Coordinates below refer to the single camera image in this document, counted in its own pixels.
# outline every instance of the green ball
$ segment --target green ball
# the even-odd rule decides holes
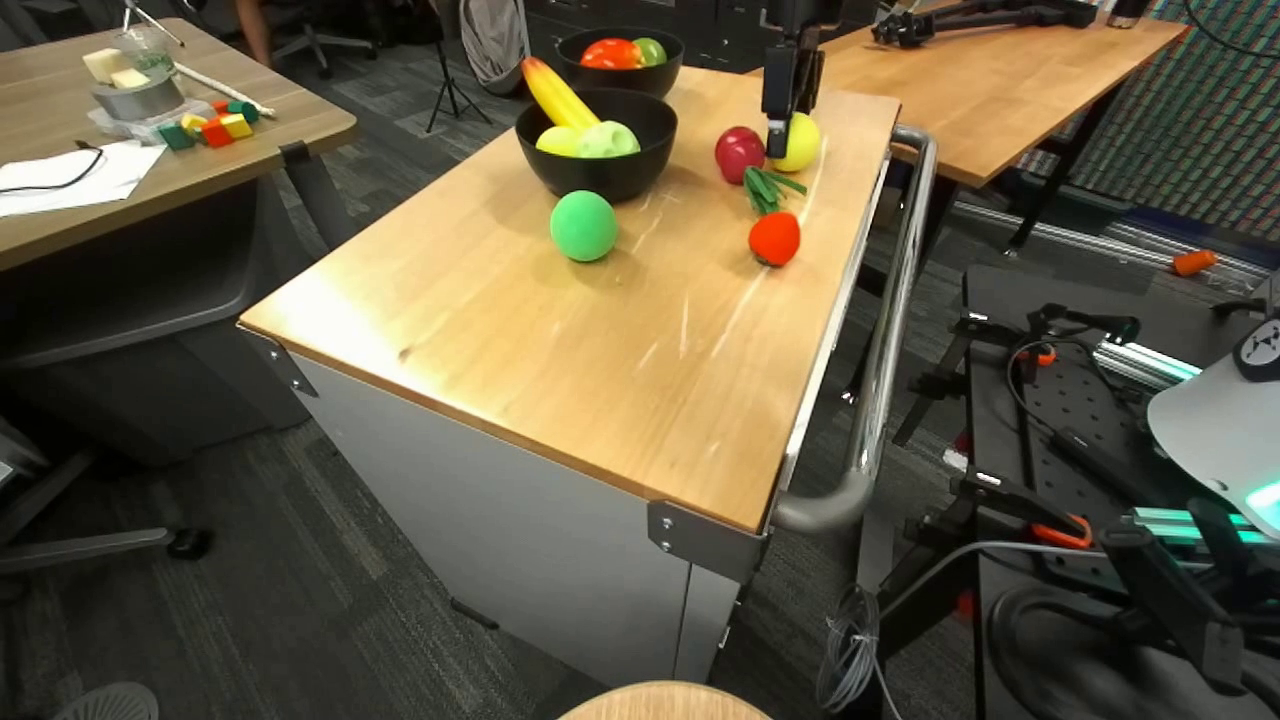
[[[548,232],[566,260],[594,264],[614,245],[614,217],[605,195],[566,191],[557,201]]]

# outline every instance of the chair wheel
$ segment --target chair wheel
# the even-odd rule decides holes
[[[168,557],[173,560],[200,560],[208,549],[210,549],[210,534],[179,530],[179,534],[173,534]]]

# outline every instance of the gray floor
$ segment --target gray floor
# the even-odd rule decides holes
[[[426,48],[379,60],[340,56],[336,77],[292,72],[358,115],[358,136],[328,157],[353,213],[377,222],[507,128],[520,101],[467,90],[471,109],[426,131],[438,68]],[[906,325],[903,380],[935,365],[960,317],[970,264],[1010,264],[991,232],[953,225],[926,264]],[[1103,288],[1146,288],[1155,272],[1032,245],[1024,272]],[[837,357],[845,385],[874,306],[858,301]],[[812,420],[795,487],[824,487],[850,413]],[[935,403],[906,448],[890,448],[884,487],[926,510],[945,487],[938,448],[963,430],[960,403]],[[312,430],[252,436],[168,474],[103,470],[77,484],[31,535],[124,530],[187,510],[214,530],[200,565],[137,557],[8,586],[0,603],[0,720],[49,717],[83,689],[139,681],[162,717],[557,717],[599,691],[587,675],[455,618],[435,577],[388,523],[336,448]],[[781,534],[752,579],[715,686],[772,717],[818,717],[812,681],[824,619],[850,579],[850,535]],[[887,675],[906,717],[976,717],[966,630],[938,625]]]

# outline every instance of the metal frame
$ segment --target metal frame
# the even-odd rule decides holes
[[[874,477],[878,477],[878,454],[884,454],[884,424],[887,424],[887,403],[890,403],[890,380],[900,365],[900,345],[903,345],[903,321],[906,321],[906,301],[913,283],[919,272],[925,255],[925,228],[930,217],[930,180],[935,180],[935,144],[930,136],[915,128],[894,128],[894,144],[906,144],[915,152],[915,178],[906,187],[906,225],[894,232],[894,255],[890,255],[890,277],[884,291],[884,317],[871,337],[867,351],[867,373],[858,380],[858,417],[850,430],[850,456],[838,477],[838,487],[828,496],[781,496],[777,505],[777,523],[790,534],[838,534],[854,523],[871,501]]]

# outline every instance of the red fruit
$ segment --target red fruit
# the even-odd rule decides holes
[[[579,65],[594,72],[630,72],[638,68],[638,51],[630,41],[599,35],[594,46],[584,48]]]
[[[752,255],[767,268],[782,268],[798,252],[798,222],[790,213],[767,213],[752,225]]]
[[[726,128],[715,142],[715,169],[726,185],[743,185],[746,169],[765,166],[765,142],[752,128]]]

